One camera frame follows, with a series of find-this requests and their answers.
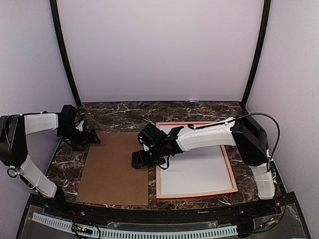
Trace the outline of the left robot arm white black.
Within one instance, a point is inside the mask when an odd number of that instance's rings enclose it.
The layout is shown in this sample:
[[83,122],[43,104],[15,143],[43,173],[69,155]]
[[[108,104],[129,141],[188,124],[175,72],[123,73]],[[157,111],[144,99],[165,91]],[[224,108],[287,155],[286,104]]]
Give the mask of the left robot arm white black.
[[64,192],[49,180],[31,160],[26,137],[44,131],[55,130],[57,137],[70,142],[74,151],[85,149],[87,144],[100,144],[96,131],[84,120],[76,121],[77,110],[64,105],[59,113],[39,113],[2,116],[0,118],[0,160],[8,167],[11,178],[20,177],[41,196],[53,199],[51,209],[59,217],[70,213],[70,205],[64,202]]

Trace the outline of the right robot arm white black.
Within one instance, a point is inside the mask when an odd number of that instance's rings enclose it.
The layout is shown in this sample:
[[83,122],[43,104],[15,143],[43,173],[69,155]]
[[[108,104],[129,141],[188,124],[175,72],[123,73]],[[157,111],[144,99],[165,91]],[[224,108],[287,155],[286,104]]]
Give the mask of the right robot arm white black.
[[267,133],[253,119],[254,113],[195,126],[173,127],[168,133],[148,123],[137,135],[142,149],[132,153],[132,167],[169,165],[169,159],[193,149],[236,146],[242,161],[251,169],[258,197],[254,211],[265,216],[274,207],[275,178],[271,169],[274,151],[269,150]]

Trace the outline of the brown cardboard backing board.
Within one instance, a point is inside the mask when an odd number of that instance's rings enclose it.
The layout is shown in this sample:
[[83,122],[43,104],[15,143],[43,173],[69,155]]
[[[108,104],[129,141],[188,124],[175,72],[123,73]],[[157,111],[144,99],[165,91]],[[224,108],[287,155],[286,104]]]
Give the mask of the brown cardboard backing board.
[[142,147],[135,132],[99,133],[90,146],[77,202],[145,206],[149,202],[148,169],[131,166],[132,153]]

